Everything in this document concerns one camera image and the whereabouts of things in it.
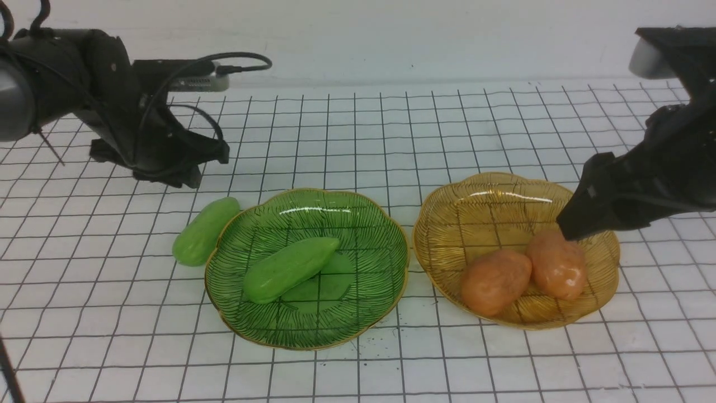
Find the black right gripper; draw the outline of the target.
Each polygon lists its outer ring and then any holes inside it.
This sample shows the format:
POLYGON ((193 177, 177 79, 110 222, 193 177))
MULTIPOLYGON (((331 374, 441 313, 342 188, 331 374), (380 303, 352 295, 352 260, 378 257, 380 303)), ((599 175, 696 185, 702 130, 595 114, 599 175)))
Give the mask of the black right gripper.
POLYGON ((714 211, 714 106, 660 107, 641 143, 597 153, 557 216, 563 237, 634 231, 664 217, 714 211))

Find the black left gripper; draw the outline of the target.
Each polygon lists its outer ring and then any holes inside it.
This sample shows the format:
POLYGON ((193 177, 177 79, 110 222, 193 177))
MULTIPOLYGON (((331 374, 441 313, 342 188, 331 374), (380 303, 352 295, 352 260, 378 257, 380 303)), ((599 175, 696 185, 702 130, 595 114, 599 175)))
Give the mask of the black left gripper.
POLYGON ((89 157, 99 163, 114 163, 131 169, 134 179, 181 189, 198 189, 202 181, 199 165, 229 161, 230 148, 218 122, 194 105, 182 104, 204 118, 213 130, 207 137, 185 128, 172 114, 177 104, 159 105, 147 127, 136 138, 132 124, 118 121, 107 125, 98 112, 89 112, 89 127, 100 137, 93 140, 89 157))

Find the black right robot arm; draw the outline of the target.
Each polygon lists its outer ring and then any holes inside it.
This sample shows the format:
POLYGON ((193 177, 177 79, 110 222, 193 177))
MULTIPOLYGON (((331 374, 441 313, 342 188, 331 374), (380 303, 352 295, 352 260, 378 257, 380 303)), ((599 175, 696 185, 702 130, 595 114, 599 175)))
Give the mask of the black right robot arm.
POLYGON ((662 218, 715 209, 715 31, 641 27, 629 69, 638 77, 682 83, 690 100, 659 107, 643 140, 616 157, 598 153, 557 216, 565 238, 632 231, 662 218))

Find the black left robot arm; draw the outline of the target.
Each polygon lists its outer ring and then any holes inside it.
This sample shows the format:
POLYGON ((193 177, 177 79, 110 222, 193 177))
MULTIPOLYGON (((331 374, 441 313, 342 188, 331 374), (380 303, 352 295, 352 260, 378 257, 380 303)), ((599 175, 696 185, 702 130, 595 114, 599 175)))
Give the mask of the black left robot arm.
POLYGON ((2 141, 75 115, 97 133, 89 155, 140 181, 200 186, 200 164, 229 161, 222 133, 205 137, 171 112, 163 81, 189 60, 131 61, 101 30, 20 30, 2 44, 2 141))

